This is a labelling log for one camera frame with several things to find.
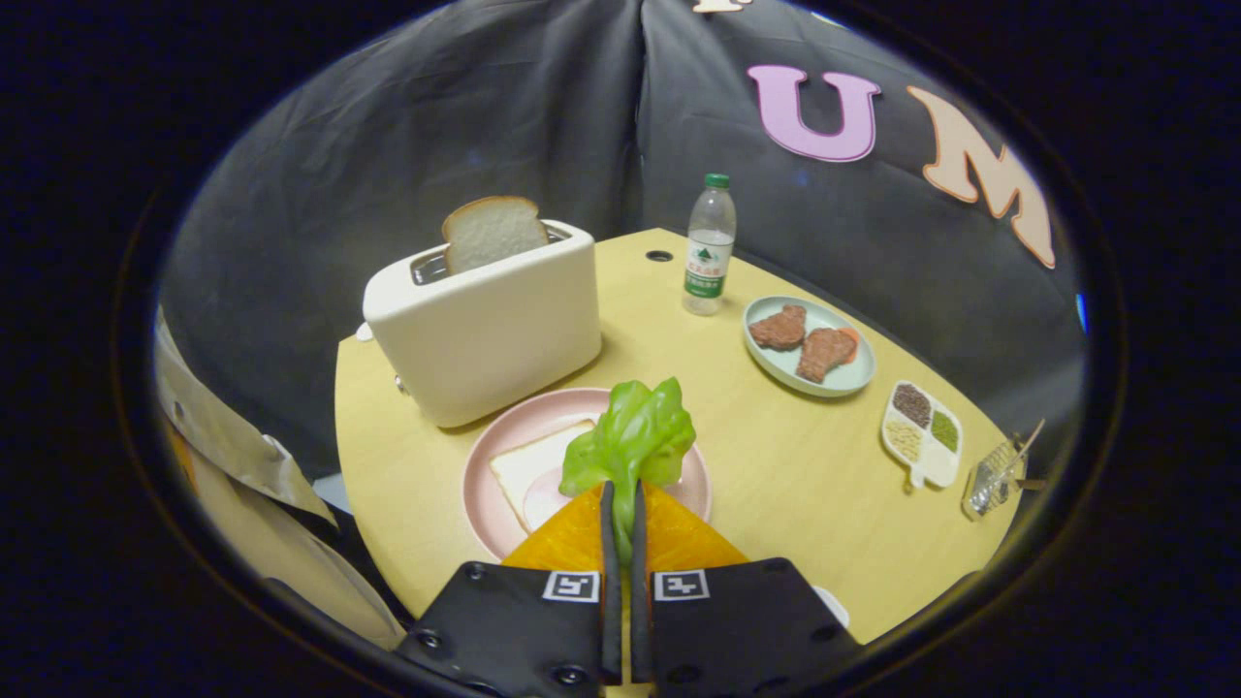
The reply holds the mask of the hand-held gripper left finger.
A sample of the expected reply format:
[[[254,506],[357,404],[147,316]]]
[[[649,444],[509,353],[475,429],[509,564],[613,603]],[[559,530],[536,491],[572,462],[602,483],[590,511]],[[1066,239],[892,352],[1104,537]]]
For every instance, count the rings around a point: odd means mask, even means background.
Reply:
[[[611,482],[578,496],[589,568],[465,561],[396,653],[493,697],[603,697],[620,684],[620,563]]]

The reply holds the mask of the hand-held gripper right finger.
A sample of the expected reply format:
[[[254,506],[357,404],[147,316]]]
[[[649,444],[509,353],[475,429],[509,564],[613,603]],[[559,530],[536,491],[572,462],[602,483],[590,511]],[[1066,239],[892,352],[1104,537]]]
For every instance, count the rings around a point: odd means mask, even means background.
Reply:
[[[674,496],[640,486],[630,671],[654,697],[804,697],[861,652],[789,559],[750,560]]]

